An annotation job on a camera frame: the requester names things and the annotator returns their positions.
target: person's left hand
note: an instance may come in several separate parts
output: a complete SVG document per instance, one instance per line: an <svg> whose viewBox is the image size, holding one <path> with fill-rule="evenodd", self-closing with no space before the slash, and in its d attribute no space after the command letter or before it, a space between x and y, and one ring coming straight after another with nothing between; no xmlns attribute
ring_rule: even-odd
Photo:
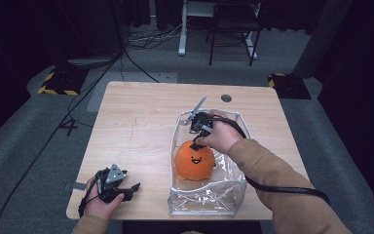
<svg viewBox="0 0 374 234"><path fill-rule="evenodd" d="M90 180L87 181L87 187L86 187L87 191L88 189L90 189L91 183L93 182L94 179L95 177L92 177L90 178ZM98 185L95 183L93 185L93 189L90 192L90 196L88 197L89 203L87 204L84 212L90 215L95 215L100 218L109 220L111 218L111 215L114 213L114 211L121 205L121 203L123 202L123 199L124 199L124 194L121 193L111 203L105 204L98 197Z"/></svg>

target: clear plastic bag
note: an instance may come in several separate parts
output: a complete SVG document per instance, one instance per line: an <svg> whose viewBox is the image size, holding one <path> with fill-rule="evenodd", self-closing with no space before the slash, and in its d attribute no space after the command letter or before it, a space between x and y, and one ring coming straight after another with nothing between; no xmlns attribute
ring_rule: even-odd
<svg viewBox="0 0 374 234"><path fill-rule="evenodd" d="M242 115L222 110L229 119L235 120L250 137ZM241 206L246 188L244 174L227 155L213 149L215 168L209 179L199 181L178 180L174 157L178 147L196 135L189 133L190 126L184 124L190 112L178 116L170 150L170 193L168 208L171 215L235 215Z"/></svg>

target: black chair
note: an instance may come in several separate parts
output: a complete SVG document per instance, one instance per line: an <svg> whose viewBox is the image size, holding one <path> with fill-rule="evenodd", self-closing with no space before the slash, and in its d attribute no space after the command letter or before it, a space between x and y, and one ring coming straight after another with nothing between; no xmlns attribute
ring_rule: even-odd
<svg viewBox="0 0 374 234"><path fill-rule="evenodd" d="M214 47L237 47L237 45L214 44L217 33L234 33L240 34L245 44L245 39L249 37L250 32L256 32L256 38L253 42L253 50L250 56L251 66L256 51L259 35L263 29L260 24L261 8L260 1L257 0L219 0L214 5L211 26L208 31L206 41L211 33L211 51L209 65L212 63Z"/></svg>

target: gray carpet floor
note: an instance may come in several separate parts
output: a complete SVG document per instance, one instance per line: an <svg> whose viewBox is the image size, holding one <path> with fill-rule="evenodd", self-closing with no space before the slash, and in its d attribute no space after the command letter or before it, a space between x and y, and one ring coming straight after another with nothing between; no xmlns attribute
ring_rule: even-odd
<svg viewBox="0 0 374 234"><path fill-rule="evenodd" d="M267 87L270 73L292 71L309 35L303 31L263 31L258 59L252 66L248 66L244 48L217 51L213 65L209 66L209 43L205 39L205 31L191 30L185 57L177 54L178 37L152 49L127 48L127 52L146 72L176 74L178 83ZM83 88L95 81L103 69L91 70ZM34 162L2 213L0 233L70 233L77 222L66 217L70 193L64 187L74 182L78 174L96 112L88 111L92 94L86 97L38 95L50 70L48 67L30 80L27 87L30 100L0 129L0 211L25 170ZM127 56L122 56L107 74L122 79L122 73L126 72L133 74L140 70ZM280 103L309 177L330 197L332 208L354 233L374 233L372 191L317 100L320 82L311 78L305 84L312 99L281 99ZM79 128L70 136L67 130L56 131L68 106L83 97L71 113L80 122ZM275 233L271 221L263 221L262 229L263 233ZM122 222L113 221L108 233L122 233Z"/></svg>

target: hand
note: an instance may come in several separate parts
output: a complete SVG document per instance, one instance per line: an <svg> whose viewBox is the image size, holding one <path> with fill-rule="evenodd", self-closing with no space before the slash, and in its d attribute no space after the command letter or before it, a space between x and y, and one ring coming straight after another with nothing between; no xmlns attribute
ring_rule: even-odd
<svg viewBox="0 0 374 234"><path fill-rule="evenodd" d="M210 110L208 112L210 116L219 115L227 118L223 113L218 110ZM208 145L211 148L217 150L222 154L226 154L230 147L243 137L229 124L221 121L213 121L213 132L206 137L199 137L196 139L196 143L200 145Z"/></svg>
<svg viewBox="0 0 374 234"><path fill-rule="evenodd" d="M94 179L95 177L92 177L90 178L90 180L87 181L87 187L86 187L87 191L88 189L90 189L91 183L93 182ZM87 204L85 208L85 213L109 220L113 212L120 206L121 202L123 202L123 199L124 199L124 194L121 193L111 203L105 204L98 197L98 185L95 183L93 185L93 189L90 192L90 196L88 198L89 203Z"/></svg>

